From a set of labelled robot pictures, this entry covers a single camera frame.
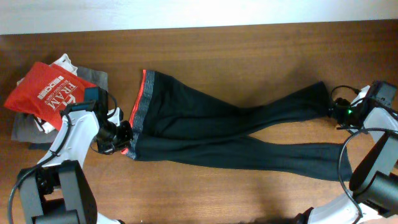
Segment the black leggings red waistband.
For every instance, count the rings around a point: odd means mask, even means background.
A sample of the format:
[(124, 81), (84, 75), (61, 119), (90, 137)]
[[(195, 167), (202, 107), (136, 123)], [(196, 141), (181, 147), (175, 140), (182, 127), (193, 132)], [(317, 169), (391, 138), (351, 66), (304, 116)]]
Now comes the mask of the black leggings red waistband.
[(321, 180), (350, 180), (347, 153), (333, 143), (273, 144), (252, 133), (280, 123), (322, 118), (329, 97), (322, 82), (268, 105), (239, 108), (144, 70), (130, 124), (136, 161), (173, 161), (224, 169), (273, 170)]

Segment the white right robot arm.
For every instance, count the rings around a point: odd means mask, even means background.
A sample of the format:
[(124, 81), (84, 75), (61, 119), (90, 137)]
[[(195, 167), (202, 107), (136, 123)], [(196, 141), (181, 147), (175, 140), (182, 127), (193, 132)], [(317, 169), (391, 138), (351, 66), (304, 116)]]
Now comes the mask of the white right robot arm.
[(294, 223), (364, 223), (397, 214), (397, 112), (391, 108), (394, 91), (363, 88), (346, 110), (359, 126), (345, 124), (353, 134), (370, 134), (374, 146), (351, 177), (344, 193), (328, 204), (299, 213)]

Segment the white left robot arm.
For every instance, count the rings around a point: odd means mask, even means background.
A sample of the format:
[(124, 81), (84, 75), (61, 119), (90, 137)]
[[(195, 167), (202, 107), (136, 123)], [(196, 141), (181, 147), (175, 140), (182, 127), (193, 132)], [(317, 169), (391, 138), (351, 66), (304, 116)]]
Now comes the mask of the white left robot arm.
[(116, 223), (97, 209), (83, 173), (92, 142), (98, 153), (111, 155), (132, 145), (132, 131), (119, 108), (96, 100), (68, 105), (62, 128), (37, 165), (22, 169), (18, 192), (27, 223)]

